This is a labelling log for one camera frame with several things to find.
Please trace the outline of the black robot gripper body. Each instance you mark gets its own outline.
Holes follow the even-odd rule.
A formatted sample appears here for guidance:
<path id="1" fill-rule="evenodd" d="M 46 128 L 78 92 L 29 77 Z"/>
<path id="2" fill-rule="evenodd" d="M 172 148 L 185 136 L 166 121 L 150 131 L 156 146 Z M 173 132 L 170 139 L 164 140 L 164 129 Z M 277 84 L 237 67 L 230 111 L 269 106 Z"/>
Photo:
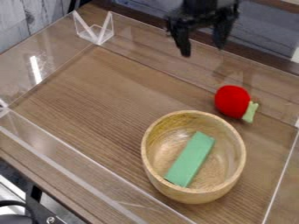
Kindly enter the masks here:
<path id="1" fill-rule="evenodd" d="M 238 18 L 238 0 L 181 0 L 165 14 L 166 31 L 213 26 L 229 30 Z"/>

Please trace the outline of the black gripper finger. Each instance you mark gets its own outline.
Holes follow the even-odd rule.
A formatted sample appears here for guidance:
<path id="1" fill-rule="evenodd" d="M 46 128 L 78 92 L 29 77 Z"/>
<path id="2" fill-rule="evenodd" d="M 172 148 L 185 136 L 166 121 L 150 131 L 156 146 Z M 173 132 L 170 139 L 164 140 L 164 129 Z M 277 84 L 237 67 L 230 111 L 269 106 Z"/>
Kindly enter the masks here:
<path id="1" fill-rule="evenodd" d="M 169 33 L 172 35 L 176 47 L 180 50 L 182 57 L 190 56 L 190 41 L 189 41 L 189 31 L 185 27 L 180 27 L 177 24 L 169 25 Z"/>
<path id="2" fill-rule="evenodd" d="M 226 44 L 233 24 L 237 17 L 214 17 L 212 28 L 212 41 L 214 46 L 221 50 Z"/>

